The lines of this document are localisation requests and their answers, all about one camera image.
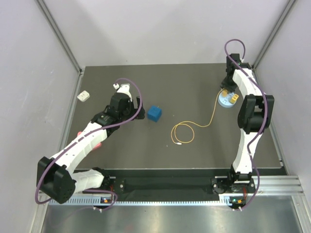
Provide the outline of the pink triangular power strip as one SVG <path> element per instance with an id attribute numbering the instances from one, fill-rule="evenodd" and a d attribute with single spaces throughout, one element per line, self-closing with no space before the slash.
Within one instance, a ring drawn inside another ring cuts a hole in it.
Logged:
<path id="1" fill-rule="evenodd" d="M 96 150 L 97 148 L 100 148 L 101 146 L 102 146 L 102 144 L 101 144 L 101 143 L 98 143 L 98 144 L 93 148 L 93 150 Z"/>

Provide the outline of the blue cube power socket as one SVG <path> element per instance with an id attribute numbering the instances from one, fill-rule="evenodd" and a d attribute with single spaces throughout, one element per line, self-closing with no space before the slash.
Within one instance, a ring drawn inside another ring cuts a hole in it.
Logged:
<path id="1" fill-rule="evenodd" d="M 152 105 L 147 112 L 147 118 L 153 122 L 158 122 L 161 115 L 162 109 L 155 105 Z"/>

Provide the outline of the yellow plug adapter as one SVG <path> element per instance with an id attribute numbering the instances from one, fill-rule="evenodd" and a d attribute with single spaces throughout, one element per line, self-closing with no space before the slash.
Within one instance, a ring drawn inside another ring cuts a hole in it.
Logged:
<path id="1" fill-rule="evenodd" d="M 234 95 L 231 97 L 231 99 L 229 100 L 229 102 L 230 102 L 231 104 L 235 104 L 235 103 L 237 102 L 238 98 L 239 98 L 239 95 L 238 95 L 238 94 L 234 94 Z"/>

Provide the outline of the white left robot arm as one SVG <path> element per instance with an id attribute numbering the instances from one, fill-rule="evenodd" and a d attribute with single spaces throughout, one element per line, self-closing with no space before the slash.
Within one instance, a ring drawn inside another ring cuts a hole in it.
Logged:
<path id="1" fill-rule="evenodd" d="M 74 193 L 97 189 L 106 192 L 110 180 L 100 168 L 85 172 L 75 172 L 84 158 L 106 140 L 120 125 L 134 119 L 144 119 L 144 110 L 140 97 L 135 108 L 129 95 L 116 93 L 110 104 L 97 113 L 86 128 L 64 149 L 51 158 L 43 157 L 37 165 L 36 191 L 43 192 L 59 204 L 68 201 Z"/>

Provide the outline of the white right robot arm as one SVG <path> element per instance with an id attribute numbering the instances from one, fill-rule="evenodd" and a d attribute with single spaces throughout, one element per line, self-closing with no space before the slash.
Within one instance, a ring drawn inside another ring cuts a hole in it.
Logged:
<path id="1" fill-rule="evenodd" d="M 270 126 L 275 99 L 258 88 L 250 65 L 244 63 L 238 53 L 226 57 L 226 77 L 221 82 L 221 89 L 218 103 L 223 107 L 232 107 L 237 102 L 236 89 L 243 98 L 237 118 L 240 142 L 226 183 L 230 191 L 241 192 L 253 185 L 252 162 L 257 144 Z"/>

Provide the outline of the white square socket adapter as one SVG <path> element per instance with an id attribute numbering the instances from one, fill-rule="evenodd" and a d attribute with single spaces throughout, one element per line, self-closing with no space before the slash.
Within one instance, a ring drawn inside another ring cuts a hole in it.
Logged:
<path id="1" fill-rule="evenodd" d="M 86 100 L 88 100 L 90 97 L 90 94 L 84 90 L 82 91 L 80 94 L 78 94 L 77 99 L 81 102 L 85 102 Z"/>

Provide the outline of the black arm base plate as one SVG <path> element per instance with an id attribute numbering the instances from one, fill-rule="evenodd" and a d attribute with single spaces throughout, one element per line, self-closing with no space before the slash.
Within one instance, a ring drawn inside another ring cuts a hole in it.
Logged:
<path id="1" fill-rule="evenodd" d="M 148 177 L 119 178 L 111 186 L 116 192 L 129 193 L 135 190 L 200 190 L 208 194 L 223 194 L 226 192 L 254 192 L 253 179 L 245 183 L 234 184 L 227 177 Z"/>

